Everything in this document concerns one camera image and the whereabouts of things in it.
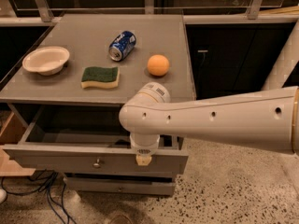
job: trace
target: table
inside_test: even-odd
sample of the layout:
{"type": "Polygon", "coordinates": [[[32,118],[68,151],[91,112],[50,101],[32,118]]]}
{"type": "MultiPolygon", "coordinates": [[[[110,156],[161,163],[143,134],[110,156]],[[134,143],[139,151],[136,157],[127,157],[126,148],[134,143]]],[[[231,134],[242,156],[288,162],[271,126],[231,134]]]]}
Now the table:
{"type": "Polygon", "coordinates": [[[151,81],[163,84],[172,102],[195,99],[192,69],[180,15],[65,14],[39,47],[61,46],[70,51],[67,66],[43,77],[20,69],[0,91],[0,101],[27,128],[18,145],[4,151],[21,166],[52,169],[64,174],[70,188],[171,194],[188,154],[177,137],[162,138],[161,148],[147,167],[135,162],[128,133],[118,112],[151,81]],[[136,46],[121,62],[108,56],[111,41],[122,31],[136,36],[136,46]],[[147,71],[151,55],[170,61],[164,77],[147,71]],[[82,89],[89,66],[118,66],[119,86],[111,90],[82,89]]]}

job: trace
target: sponge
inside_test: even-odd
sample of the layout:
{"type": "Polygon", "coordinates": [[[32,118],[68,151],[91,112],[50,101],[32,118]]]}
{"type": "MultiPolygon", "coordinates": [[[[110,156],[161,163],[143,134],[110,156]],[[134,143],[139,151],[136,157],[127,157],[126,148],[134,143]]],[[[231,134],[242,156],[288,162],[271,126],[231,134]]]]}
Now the sponge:
{"type": "Polygon", "coordinates": [[[83,89],[87,87],[115,88],[119,85],[119,77],[119,67],[87,67],[82,76],[81,86],[83,89]]]}

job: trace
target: floor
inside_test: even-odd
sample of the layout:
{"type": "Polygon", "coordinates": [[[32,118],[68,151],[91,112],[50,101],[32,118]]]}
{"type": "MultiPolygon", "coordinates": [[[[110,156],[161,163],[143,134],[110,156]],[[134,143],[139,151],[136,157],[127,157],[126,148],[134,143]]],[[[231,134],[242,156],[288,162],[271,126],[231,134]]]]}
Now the floor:
{"type": "MultiPolygon", "coordinates": [[[[76,223],[108,224],[117,215],[134,224],[299,223],[296,155],[192,139],[185,139],[183,148],[190,157],[173,196],[75,192],[66,187],[65,209],[76,223]]],[[[56,202],[61,200],[63,185],[58,176],[51,192],[56,202]]],[[[35,189],[36,183],[7,177],[4,186],[24,192],[35,189]]],[[[45,192],[38,192],[8,195],[0,204],[0,223],[63,222],[50,209],[45,192]]]]}

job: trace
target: can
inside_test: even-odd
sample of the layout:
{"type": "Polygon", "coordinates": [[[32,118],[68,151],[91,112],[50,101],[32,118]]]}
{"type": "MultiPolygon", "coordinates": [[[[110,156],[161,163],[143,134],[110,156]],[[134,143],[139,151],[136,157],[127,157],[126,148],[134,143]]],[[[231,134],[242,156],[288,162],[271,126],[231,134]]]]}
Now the can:
{"type": "Polygon", "coordinates": [[[136,37],[129,31],[119,34],[109,46],[109,55],[113,61],[126,58],[136,44],[136,37]]]}

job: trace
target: drawer knob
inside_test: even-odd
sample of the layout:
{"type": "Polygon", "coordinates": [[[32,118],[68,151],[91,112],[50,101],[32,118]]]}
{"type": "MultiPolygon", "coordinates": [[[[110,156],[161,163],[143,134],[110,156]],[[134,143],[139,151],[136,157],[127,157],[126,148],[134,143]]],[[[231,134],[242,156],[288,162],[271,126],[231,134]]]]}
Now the drawer knob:
{"type": "Polygon", "coordinates": [[[97,158],[96,162],[93,164],[93,168],[100,168],[100,167],[101,167],[100,158],[97,158]]]}

